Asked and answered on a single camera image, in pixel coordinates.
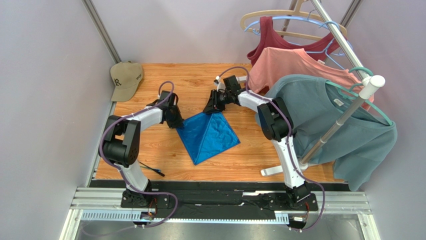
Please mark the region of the blue cloth napkin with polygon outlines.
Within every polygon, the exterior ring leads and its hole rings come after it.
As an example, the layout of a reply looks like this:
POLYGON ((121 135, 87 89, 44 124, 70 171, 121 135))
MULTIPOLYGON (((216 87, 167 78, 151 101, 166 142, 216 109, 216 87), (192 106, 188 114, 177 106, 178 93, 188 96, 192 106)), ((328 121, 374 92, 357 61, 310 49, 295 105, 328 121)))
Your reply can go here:
POLYGON ((176 130, 194 165, 241 143, 222 113, 196 114, 176 130))

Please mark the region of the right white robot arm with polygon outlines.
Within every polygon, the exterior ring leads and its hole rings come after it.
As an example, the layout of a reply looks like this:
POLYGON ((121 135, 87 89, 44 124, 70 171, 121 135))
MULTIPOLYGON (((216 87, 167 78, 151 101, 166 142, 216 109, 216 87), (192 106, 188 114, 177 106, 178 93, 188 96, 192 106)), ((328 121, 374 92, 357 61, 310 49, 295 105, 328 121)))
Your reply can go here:
POLYGON ((293 202, 309 197, 306 178, 301 172, 293 144, 293 130, 290 117, 281 107, 285 107, 281 98, 267 98, 251 90, 236 92, 211 90, 203 112, 207 115, 221 113, 227 104, 236 104, 255 111, 258 114, 264 136, 272 142, 280 160, 286 191, 293 202))

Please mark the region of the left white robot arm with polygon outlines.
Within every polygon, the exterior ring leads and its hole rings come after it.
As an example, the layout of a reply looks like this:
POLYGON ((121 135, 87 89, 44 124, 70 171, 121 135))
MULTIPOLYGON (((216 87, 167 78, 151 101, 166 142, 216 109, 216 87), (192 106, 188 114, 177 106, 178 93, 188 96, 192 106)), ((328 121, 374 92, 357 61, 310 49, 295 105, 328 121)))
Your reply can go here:
POLYGON ((136 198, 146 204, 154 195, 151 182, 138 163, 141 132, 163 123, 167 123, 170 129, 182 128, 183 121, 176 103, 147 106, 141 113, 130 117, 108 117, 98 154, 107 164, 117 169, 124 179, 124 198, 136 198))

